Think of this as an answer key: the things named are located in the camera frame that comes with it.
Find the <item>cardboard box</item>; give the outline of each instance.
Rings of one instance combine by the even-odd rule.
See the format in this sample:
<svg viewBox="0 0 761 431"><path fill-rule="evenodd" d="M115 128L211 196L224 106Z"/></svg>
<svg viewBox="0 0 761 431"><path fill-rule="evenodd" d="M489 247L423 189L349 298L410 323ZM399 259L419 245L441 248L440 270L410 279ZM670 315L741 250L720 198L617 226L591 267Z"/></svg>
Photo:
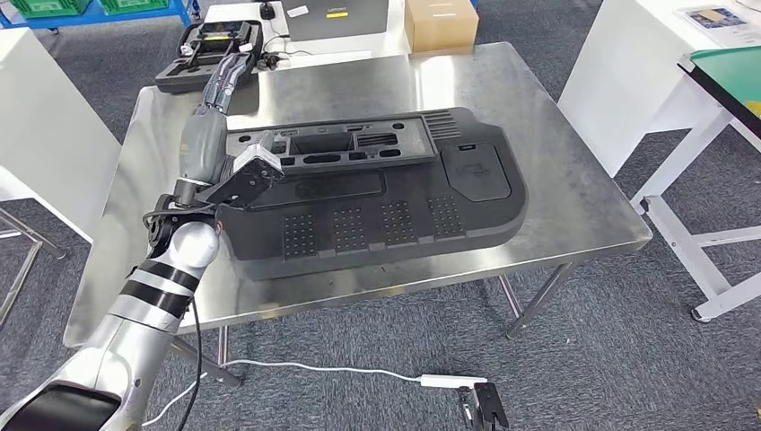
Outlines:
<svg viewBox="0 0 761 431"><path fill-rule="evenodd" d="M470 0L407 0L405 31L412 52L472 47L478 15Z"/></svg>

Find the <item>white metal frame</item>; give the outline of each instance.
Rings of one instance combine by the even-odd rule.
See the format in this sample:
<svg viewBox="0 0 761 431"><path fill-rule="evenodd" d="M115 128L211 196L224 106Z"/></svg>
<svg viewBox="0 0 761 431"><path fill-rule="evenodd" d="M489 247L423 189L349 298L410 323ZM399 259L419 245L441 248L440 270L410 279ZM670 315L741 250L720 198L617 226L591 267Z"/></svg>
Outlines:
<svg viewBox="0 0 761 431"><path fill-rule="evenodd" d="M677 145L677 148L645 182L631 201L638 213L647 213L656 229L663 235L682 265L708 298L708 301L692 311L693 317L701 322L708 322L761 296L761 274L756 274L732 286L711 262L703 248L759 240L761 226L693 235L661 195L732 120L732 115L721 107L707 114L702 121L697 123L698 126L693 128Z"/></svg>

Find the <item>white cable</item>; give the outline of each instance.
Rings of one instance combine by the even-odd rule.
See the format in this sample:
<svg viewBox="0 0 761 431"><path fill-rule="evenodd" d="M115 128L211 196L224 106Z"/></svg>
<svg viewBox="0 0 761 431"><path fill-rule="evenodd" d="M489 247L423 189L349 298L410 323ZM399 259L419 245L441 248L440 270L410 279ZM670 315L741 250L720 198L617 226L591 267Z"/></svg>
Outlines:
<svg viewBox="0 0 761 431"><path fill-rule="evenodd" d="M745 7L746 9L750 9L751 11L755 11L755 12L761 13L761 9L753 7L753 6L749 5L749 4L745 4L745 2L741 2L740 0L735 0L735 3Z"/></svg>
<svg viewBox="0 0 761 431"><path fill-rule="evenodd" d="M259 365L259 366L298 366L299 368L303 368L305 370L311 370L311 371L348 371L351 373L386 374L386 375L390 375L391 377L396 377L398 379L406 380L408 382L420 382L420 377L407 377L405 375L392 373L391 371L386 371L386 370L365 370L362 368L347 368L343 366L322 367L322 366L311 366L311 365L299 364L298 362L259 362L259 361L252 361L249 359L236 359L234 361L230 361L230 362L222 364L221 367L224 368L227 365L235 365L235 364L250 364L250 365Z"/></svg>
<svg viewBox="0 0 761 431"><path fill-rule="evenodd" d="M206 373L203 373L203 374L201 374L201 378L203 379L204 377L206 377ZM190 386L188 386L188 388L187 388L185 391L181 392L181 393L180 393L178 396L176 396L176 397L172 398L172 399L171 399L171 401L169 401L169 403L168 403L166 406L164 406L164 408L162 409L162 412L161 412L161 413L159 413L159 416L157 416L157 417L155 417L155 418L153 418L153 419L151 419L151 420L149 420L149 421L147 421L147 422L144 422L144 423L143 423L143 427L148 427L149 425L153 425L153 424L155 424L156 422L158 422L158 421L159 421L159 420L160 420L160 419L161 419L161 418L164 416L164 413L166 413L166 412L167 412L167 410L169 409L169 407L171 407L172 405L174 405L174 403L175 403L175 402L177 402L177 401L181 400L181 399L182 399L182 397L184 397L185 395L188 395L188 393L189 393L189 392L190 392L190 391L191 391L191 390L192 390L194 387L196 387L196 382L195 382L195 381L193 381L193 383L191 383L191 384L190 384Z"/></svg>
<svg viewBox="0 0 761 431"><path fill-rule="evenodd" d="M420 382L420 377L407 377L405 375L392 373L391 371L386 370L365 370L362 368L347 368L347 367L320 367L320 366L311 366L311 365L304 365L299 364L298 362L259 362L259 361L252 361L249 359L236 359L234 361L225 362L222 365L219 365L221 368L225 368L229 365L235 365L235 364L249 364L249 365L259 365L259 366L298 366L299 368L303 368L305 370L312 370L312 371L348 371L352 373L366 373L366 374L386 374L390 375L391 377L396 377L398 379L406 380L408 382ZM203 379L206 377L206 373L201 374L201 378ZM169 410L169 407L174 405L177 401L182 399L185 395L188 395L190 391L193 389L193 387L196 386L196 382L191 383L188 388L181 392L178 396L174 397L171 401L169 401L169 404L164 406L161 413L159 413L159 416L143 423L143 427L148 427L149 425L153 425L156 422L158 422L163 416L164 413Z"/></svg>

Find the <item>perforated speaker grille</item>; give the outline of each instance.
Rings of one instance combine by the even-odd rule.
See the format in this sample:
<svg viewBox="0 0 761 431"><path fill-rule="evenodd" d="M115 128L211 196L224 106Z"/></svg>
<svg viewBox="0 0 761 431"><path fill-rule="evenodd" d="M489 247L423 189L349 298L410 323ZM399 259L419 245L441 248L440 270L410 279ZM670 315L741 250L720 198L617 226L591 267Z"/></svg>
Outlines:
<svg viewBox="0 0 761 431"><path fill-rule="evenodd" d="M428 199L428 207L433 216L435 238L464 236L465 229L457 211L457 203L452 196L439 196Z"/></svg>
<svg viewBox="0 0 761 431"><path fill-rule="evenodd" d="M387 245L417 242L406 201L398 200L381 206L380 217Z"/></svg>
<svg viewBox="0 0 761 431"><path fill-rule="evenodd" d="M314 216L311 214L285 215L283 242L285 259L314 256L317 253L314 239Z"/></svg>
<svg viewBox="0 0 761 431"><path fill-rule="evenodd" d="M362 213L359 208L333 212L333 241L338 253L367 249Z"/></svg>

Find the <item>stainless steel table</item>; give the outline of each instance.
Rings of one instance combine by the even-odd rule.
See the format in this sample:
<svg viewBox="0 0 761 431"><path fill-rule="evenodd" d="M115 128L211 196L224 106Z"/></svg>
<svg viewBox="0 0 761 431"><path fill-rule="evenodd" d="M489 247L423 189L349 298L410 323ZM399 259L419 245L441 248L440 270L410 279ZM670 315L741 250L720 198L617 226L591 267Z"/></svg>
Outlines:
<svg viewBox="0 0 761 431"><path fill-rule="evenodd" d="M507 43L438 57L385 57L259 74L258 98L243 89L233 98L230 129L464 106L501 126L529 189L526 221L512 240L491 249L412 259L254 282L239 278L230 253L204 275L196 301L203 329L290 312L398 295L453 283L500 277L518 316L515 336L550 299L577 263L637 251L652 233L576 135L537 78ZM74 300L64 343L82 344L114 300L129 270L146 253L141 215L178 177L179 133L199 94L170 96L153 87L137 99L105 214ZM505 273L557 267L523 309ZM192 317L180 332L193 330ZM176 347L193 356L192 347ZM207 371L218 377L229 375Z"/></svg>

